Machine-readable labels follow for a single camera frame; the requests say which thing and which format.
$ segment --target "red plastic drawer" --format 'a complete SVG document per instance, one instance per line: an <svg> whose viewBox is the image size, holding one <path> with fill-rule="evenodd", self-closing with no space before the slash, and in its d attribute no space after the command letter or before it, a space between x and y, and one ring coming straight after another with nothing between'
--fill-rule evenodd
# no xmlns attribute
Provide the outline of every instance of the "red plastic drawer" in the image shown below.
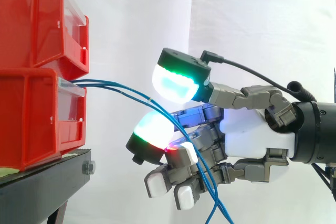
<svg viewBox="0 0 336 224"><path fill-rule="evenodd" d="M85 144L86 90L51 69L0 69L0 167L25 170Z"/></svg>
<svg viewBox="0 0 336 224"><path fill-rule="evenodd" d="M89 72L89 21L73 0L0 0L0 68Z"/></svg>

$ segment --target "white wall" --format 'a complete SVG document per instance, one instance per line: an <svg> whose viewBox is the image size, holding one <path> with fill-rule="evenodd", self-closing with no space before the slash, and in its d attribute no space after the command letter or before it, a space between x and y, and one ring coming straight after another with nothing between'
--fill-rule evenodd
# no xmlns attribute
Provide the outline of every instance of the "white wall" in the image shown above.
<svg viewBox="0 0 336 224"><path fill-rule="evenodd" d="M179 107L161 99L151 84L163 47L189 50L194 56L212 50L284 85L298 80L318 100L333 101L335 0L77 2L90 18L87 77L137 88L171 111ZM222 65L213 67L212 79L235 88L264 84ZM154 166L136 165L124 147L146 111L118 94L88 91L85 147L92 148L97 169L91 181L69 200L65 224L205 221L213 206L207 194L185 212L176 210L171 193L148 198L143 179ZM333 223L336 217L335 203L325 185L303 164L290 163L289 172L274 183L239 180L220 186L219 193L236 223ZM219 211L212 223L225 223Z"/></svg>

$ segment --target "blue wire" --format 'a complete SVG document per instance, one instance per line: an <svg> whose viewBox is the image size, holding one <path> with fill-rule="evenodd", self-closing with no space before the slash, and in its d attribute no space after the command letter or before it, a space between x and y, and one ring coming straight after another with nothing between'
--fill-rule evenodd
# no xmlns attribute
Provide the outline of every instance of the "blue wire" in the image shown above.
<svg viewBox="0 0 336 224"><path fill-rule="evenodd" d="M173 123L173 124L180 130L180 131L181 131L181 133L185 136L186 140L187 140L188 142L192 143L191 140L190 140L190 138L189 138L189 136L188 136L188 134L185 132L184 128L181 127L181 125L175 120L175 118L172 117L172 116L170 115L170 113L168 113L168 111L166 111L163 107L161 107L157 102L155 102L154 100L151 100L149 96L147 96L147 95L145 95L145 94L143 94L143 93L141 93L141 92L139 92L139 91L137 91L137 90L133 90L133 89L127 87L127 86L124 86L124 85L121 85L121 84L119 84L119 83L116 83L116 82L102 81L102 80L91 80L91 79L83 79L83 80L76 80L76 81L73 81L73 83L77 83L77 82L101 82L101 83L104 83L105 85L114 86L114 87L119 87L119 88L125 88L125 89L127 89L127 90L130 90L130 91L132 91L132 92L134 92L134 93L136 93L136 94L138 94L138 95L144 97L144 98L147 99L147 100L150 100L154 105L156 105L159 109L161 109L161 111L158 110L156 107L151 106L150 104L148 104L148 103L146 103L146 102L143 102L143 101L141 101L141 100L139 100L139 99L137 99L137 98L135 98L135 97L133 97L133 96L131 96L131 95L128 95L128 94L126 94L126 93L124 93L124 92L122 92L122 91L120 91L120 90L118 90L118 89L113 89L113 88L105 87L105 86L103 86L101 83L94 83L94 84L80 84L80 85L79 85L79 86L81 86L81 87L99 87L99 88L109 89L109 90L118 92L118 93L120 93L120 94L122 94L122 95L124 95L124 96L126 96L126 97L128 97L128 98L131 98L132 100L135 100L135 101L137 101L137 102L140 102L140 103L142 103L142 104L144 104L144 105L147 105L147 106L151 107L152 109L158 111L158 112L161 113L163 116L165 116L167 119L169 119L169 120L170 120L170 121L171 121L171 122L172 122L172 123ZM213 185L214 185L214 188L215 188L215 195L214 195L213 190L212 190L212 187L210 186L208 179L205 177L205 174L204 174L204 172L203 172L203 170L202 170L202 167L200 166L199 163L197 163L197 168L198 168L198 170L200 171L200 175L201 175L201 177L202 177L202 180L204 181L205 186L206 186L206 188L208 189L208 191L209 191L211 197L215 200L215 205L214 205L213 210L211 211L209 217L207 218L206 224L208 224L208 223L210 222L211 217L213 216L213 214L214 214L214 212L215 212L215 210L216 210L217 205L219 205L218 207L219 207L220 211L222 212L222 214L225 216L225 218L226 218L230 223L233 223L233 221L232 221L231 217L229 216L227 210L225 209L223 203L222 203L222 202L219 200L219 198L218 198L217 184L216 184L216 182L215 182L215 179L214 179L214 177L213 177L211 171L209 170L207 164L205 163L203 157L201 156L201 154L200 154L200 152L198 151L198 149L196 148L196 146L195 146L194 144L193 144L193 146L194 146L194 148L195 148L195 151L196 151L197 155L199 156L200 160L202 161L204 167L206 168L206 170L207 170L207 172L208 172L208 174L209 174L209 176L210 176L210 178L211 178L211 180L212 180L212 183L213 183Z"/></svg>
<svg viewBox="0 0 336 224"><path fill-rule="evenodd" d="M150 99L149 96L147 96L147 95L145 95L145 94L143 94L143 93L141 93L141 92L139 92L139 91L137 91L137 90L133 90L133 89L127 87L127 86L124 86L124 85L121 85L121 84L119 84L119 83L116 83L116 82L109 82L109 81L102 81L102 80L77 80L77 81L73 81L73 83L75 83L75 82L85 82L85 81L86 81L86 82L89 82L89 81L90 81L90 82L102 82L102 83L107 83L107 85L109 85L109 86L115 86L115 87L125 88L125 89L128 89L128 90L130 90L130 91L133 91L133 92L139 94L140 96L142 96L142 97L144 97L144 98L146 98L146 99L148 99L148 100ZM102 85L102 84L99 84L99 83L95 83L95 84L80 84L80 86L82 86L82 87L86 86L86 87L101 87L101 88L107 88L107 87L102 87L103 85ZM113 91L116 91L116 92L118 92L118 93L121 93L121 94L126 95L125 93L123 93L122 91L117 90L117 89L113 89ZM162 108L158 103L156 103L155 101L153 101L153 103L154 103L155 105L158 105L158 107L161 108L161 109L163 110L163 111L158 111L158 110L157 110L157 111L158 111L159 113L163 114L163 115L164 115L164 113L165 113L166 115L164 115L164 116L165 116L166 118L168 118L168 119L169 119L169 120L170 120L170 121L171 121L171 122L172 122L172 123L173 123L173 124L174 124L174 125L181 131L181 132L182 132L182 134L186 137L186 140L187 140L187 141L191 142L189 136L186 134L186 132L185 132L184 129L180 126L180 124L177 123L177 122L175 121L175 118L172 117L172 116L171 116L171 115L170 115L164 108ZM202 163L205 165L205 168L207 169L207 172L209 173L209 169L208 169L206 163L204 162L203 157L202 157L201 154L199 153L198 149L195 147L195 145L194 145L194 148L195 148L196 153L198 153L198 154L200 155L200 159L201 159ZM226 217L226 219L228 219L228 221L229 221L230 223L233 223L233 221L231 220L231 218L230 218L228 212L226 211L226 209L225 209L223 203L218 199L218 192L217 192L217 194L216 194L215 196L213 196L212 188L211 188L211 186L209 185L208 180L207 180L207 178L205 177L204 172L202 171L202 168L201 168L201 166L200 166L199 164L198 164L197 168L200 170L201 177L202 177L202 179L203 179L203 181L204 181L204 183L205 183L205 186L207 187L207 189L208 189L210 195L211 195L212 198L215 200L215 205L214 205L213 211L212 211L211 214L209 215L209 217L208 217L206 223L208 223L208 222L210 221L210 219L211 219L212 215L214 214L214 211L215 211L215 209L216 209L216 207L217 207L217 204L219 204L219 209L221 210L222 214ZM215 185L215 189L217 189L213 177L212 177L212 182L213 182L214 185Z"/></svg>

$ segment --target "glowing sensor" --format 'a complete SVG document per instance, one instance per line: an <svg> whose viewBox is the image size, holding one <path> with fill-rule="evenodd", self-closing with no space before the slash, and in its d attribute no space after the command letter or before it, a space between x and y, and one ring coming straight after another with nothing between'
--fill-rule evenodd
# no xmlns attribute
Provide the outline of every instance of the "glowing sensor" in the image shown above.
<svg viewBox="0 0 336 224"><path fill-rule="evenodd" d="M193 79L170 72L159 65L155 66L152 81L161 96L180 104L192 100L199 87Z"/></svg>
<svg viewBox="0 0 336 224"><path fill-rule="evenodd" d="M165 149L174 134L174 125L159 112L146 114L134 129L135 135L157 148Z"/></svg>

